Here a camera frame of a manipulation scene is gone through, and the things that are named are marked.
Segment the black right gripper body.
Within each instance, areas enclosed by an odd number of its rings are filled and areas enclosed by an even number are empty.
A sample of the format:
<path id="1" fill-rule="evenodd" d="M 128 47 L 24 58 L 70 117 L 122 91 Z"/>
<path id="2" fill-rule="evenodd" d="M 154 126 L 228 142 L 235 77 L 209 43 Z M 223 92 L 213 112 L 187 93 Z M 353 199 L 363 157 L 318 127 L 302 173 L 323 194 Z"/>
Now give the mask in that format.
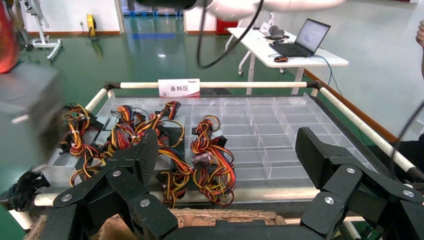
<path id="1" fill-rule="evenodd" d="M 171 8 L 176 10 L 191 9 L 197 0 L 136 0 L 139 4 L 153 8 Z"/>

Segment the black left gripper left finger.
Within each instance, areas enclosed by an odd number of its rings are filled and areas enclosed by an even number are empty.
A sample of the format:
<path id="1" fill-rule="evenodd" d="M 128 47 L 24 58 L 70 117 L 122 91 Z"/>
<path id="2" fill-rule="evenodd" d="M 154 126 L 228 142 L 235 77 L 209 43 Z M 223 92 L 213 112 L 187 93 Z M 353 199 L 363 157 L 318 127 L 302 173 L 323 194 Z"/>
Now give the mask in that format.
<path id="1" fill-rule="evenodd" d="M 123 217 L 139 240 L 162 240 L 178 228 L 177 218 L 145 186 L 158 159 L 156 131 L 115 152 L 96 175 L 53 201 L 52 239 L 88 240 L 107 219 Z"/>

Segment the operator hand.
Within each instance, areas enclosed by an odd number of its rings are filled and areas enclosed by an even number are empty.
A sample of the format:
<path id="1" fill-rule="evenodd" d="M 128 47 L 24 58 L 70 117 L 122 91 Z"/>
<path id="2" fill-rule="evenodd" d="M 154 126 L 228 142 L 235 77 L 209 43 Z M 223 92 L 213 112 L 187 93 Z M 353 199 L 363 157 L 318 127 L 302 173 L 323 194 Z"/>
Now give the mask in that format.
<path id="1" fill-rule="evenodd" d="M 421 20 L 415 36 L 416 42 L 420 47 L 424 48 L 424 21 Z"/>

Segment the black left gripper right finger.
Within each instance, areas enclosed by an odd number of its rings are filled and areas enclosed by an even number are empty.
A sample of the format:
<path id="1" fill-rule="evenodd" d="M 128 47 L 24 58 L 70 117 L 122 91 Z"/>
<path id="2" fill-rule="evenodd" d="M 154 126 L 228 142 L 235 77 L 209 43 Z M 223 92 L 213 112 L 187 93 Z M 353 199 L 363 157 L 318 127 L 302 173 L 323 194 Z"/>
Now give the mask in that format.
<path id="1" fill-rule="evenodd" d="M 322 142 L 308 127 L 297 131 L 295 152 L 319 193 L 300 224 L 334 237 L 348 212 L 360 215 L 383 238 L 424 236 L 424 197 L 365 167 L 346 148 Z"/>

